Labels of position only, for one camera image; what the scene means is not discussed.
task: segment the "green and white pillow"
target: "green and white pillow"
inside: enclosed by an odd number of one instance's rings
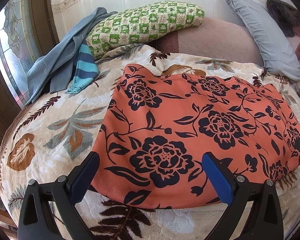
[[[98,23],[86,41],[95,59],[130,43],[156,40],[169,32],[202,24],[204,11],[195,4],[163,1],[113,14]]]

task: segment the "gray sweater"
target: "gray sweater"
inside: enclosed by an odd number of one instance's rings
[[[27,73],[30,100],[26,105],[38,99],[50,79],[50,93],[67,88],[72,75],[74,56],[86,35],[95,25],[115,13],[117,12],[107,13],[105,8],[98,7],[78,22],[46,56],[37,59]]]

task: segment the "metal screw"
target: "metal screw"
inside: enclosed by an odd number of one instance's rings
[[[244,182],[244,176],[237,176],[237,181]]]
[[[272,185],[273,185],[273,181],[270,180],[270,179],[267,179],[267,184],[268,184],[269,186],[272,186]]]
[[[58,178],[58,181],[59,182],[64,182],[66,180],[66,176],[65,175],[61,175],[59,178]]]
[[[28,185],[32,186],[36,182],[37,181],[35,179],[31,179],[31,180],[28,181]]]

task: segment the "turquoise striped fabric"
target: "turquoise striped fabric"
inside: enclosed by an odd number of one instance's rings
[[[77,68],[71,87],[67,93],[78,94],[85,89],[99,75],[98,66],[94,63],[93,56],[87,45],[86,40],[83,40],[78,55]]]

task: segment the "orange floral skirt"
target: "orange floral skirt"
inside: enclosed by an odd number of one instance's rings
[[[154,76],[129,64],[92,151],[92,186],[140,208],[189,208],[219,198],[201,167],[212,152],[237,176],[277,181],[300,165],[300,124],[271,85],[237,77]]]

